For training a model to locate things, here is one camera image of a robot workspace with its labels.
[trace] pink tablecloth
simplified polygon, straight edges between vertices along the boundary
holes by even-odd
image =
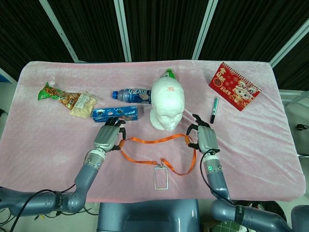
[[[112,64],[31,62],[22,71],[0,142],[0,185],[19,191],[64,190],[71,186],[102,126],[69,115],[58,101],[38,101],[47,81],[70,92],[88,91],[99,98],[96,108],[129,105],[111,99],[111,91],[151,88],[166,68],[172,68],[185,92],[185,112],[173,132],[159,131],[149,121],[151,105],[142,105],[140,119],[125,127],[127,137],[144,140],[185,133],[191,114],[209,121],[213,98],[209,82],[220,61],[162,61]],[[232,199],[292,200],[305,193],[305,179],[275,77],[268,63],[227,62],[263,92],[242,112],[220,97],[214,128],[218,153]],[[166,158],[179,172],[191,162],[183,139],[162,144],[127,142],[125,151],[140,160]],[[154,189],[154,167],[126,161],[119,151],[107,154],[87,200],[139,202],[155,199],[212,197],[198,165],[186,176],[169,171],[169,190]]]

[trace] red booklet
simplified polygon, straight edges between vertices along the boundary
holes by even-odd
[[[224,62],[218,68],[209,86],[240,111],[262,92],[259,87]]]

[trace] black marker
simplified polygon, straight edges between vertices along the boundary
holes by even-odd
[[[211,112],[211,124],[214,122],[214,117],[216,116],[216,113],[217,113],[218,103],[219,103],[219,98],[215,97],[213,101],[212,112]]]

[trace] gray robot arm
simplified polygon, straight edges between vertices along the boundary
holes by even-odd
[[[198,143],[189,144],[189,147],[198,149],[203,158],[200,163],[206,170],[208,184],[211,188],[211,193],[217,198],[211,205],[211,214],[217,220],[234,221],[249,229],[259,232],[306,232],[309,228],[309,207],[301,206],[292,211],[293,230],[287,223],[277,214],[234,205],[230,200],[228,188],[220,164],[219,157],[216,155],[219,152],[216,134],[210,126],[202,121],[199,116],[193,115],[197,120],[197,125],[192,124],[188,128],[187,135],[192,129],[197,130]]]
[[[105,160],[105,153],[119,150],[115,145],[119,133],[126,137],[124,128],[120,128],[124,121],[117,118],[109,119],[101,127],[94,140],[94,149],[89,151],[82,168],[75,178],[76,190],[74,192],[44,192],[34,196],[24,208],[21,216],[48,214],[52,211],[78,212],[85,204],[87,193]],[[34,192],[19,192],[0,187],[0,209],[9,208],[12,215],[17,216],[25,202]]]

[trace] orange lanyard strap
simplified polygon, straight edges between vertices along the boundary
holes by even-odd
[[[125,139],[125,140],[121,140],[120,143],[119,143],[119,146],[122,148],[127,140],[132,140],[134,142],[138,142],[138,143],[142,143],[142,144],[157,144],[157,143],[166,142],[166,141],[169,141],[171,139],[176,139],[176,138],[180,138],[180,137],[184,137],[184,140],[185,140],[186,144],[188,144],[190,142],[190,139],[191,139],[190,136],[185,135],[185,134],[175,134],[175,135],[163,138],[163,139],[157,139],[157,140],[152,140],[152,141],[146,141],[146,140],[142,140],[142,139],[139,139],[139,138],[136,138],[136,137],[131,137],[131,138],[128,138],[128,139]],[[143,163],[143,164],[149,164],[149,165],[159,165],[157,161],[140,161],[140,160],[135,160],[135,159],[130,158],[123,150],[120,150],[120,152],[126,158],[126,160],[128,160],[130,162],[133,162],[133,163]],[[180,174],[180,173],[176,172],[174,167],[166,159],[161,158],[160,160],[168,168],[170,168],[175,174],[177,174],[177,175],[186,175],[194,168],[195,162],[197,160],[197,151],[194,149],[194,151],[193,151],[193,158],[192,158],[190,169],[185,174]]]

